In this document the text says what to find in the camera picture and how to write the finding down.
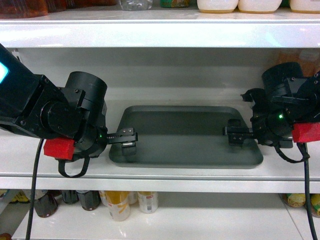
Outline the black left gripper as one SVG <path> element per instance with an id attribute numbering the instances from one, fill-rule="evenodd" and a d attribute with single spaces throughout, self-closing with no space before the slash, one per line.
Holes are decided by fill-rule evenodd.
<path id="1" fill-rule="evenodd" d="M 81 106 L 83 113 L 80 127 L 75 135 L 74 158 L 98 157 L 106 147 L 106 102 L 99 103 L 85 99 Z M 136 141 L 138 133 L 133 127 L 122 128 L 116 133 L 107 134 L 107 143 L 121 144 L 121 153 L 124 157 L 134 156 L 137 153 Z"/>

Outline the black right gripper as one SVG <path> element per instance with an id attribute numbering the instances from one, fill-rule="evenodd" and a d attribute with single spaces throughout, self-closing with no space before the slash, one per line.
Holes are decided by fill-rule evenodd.
<path id="1" fill-rule="evenodd" d="M 241 120 L 231 118 L 222 130 L 224 136 L 228 136 L 228 144 L 234 147 L 242 147 L 246 139 L 257 139 L 260 145 L 268 147 L 292 148 L 292 126 L 283 110 L 271 111 L 258 115 L 254 113 L 250 119 L 251 128 L 240 127 Z"/>

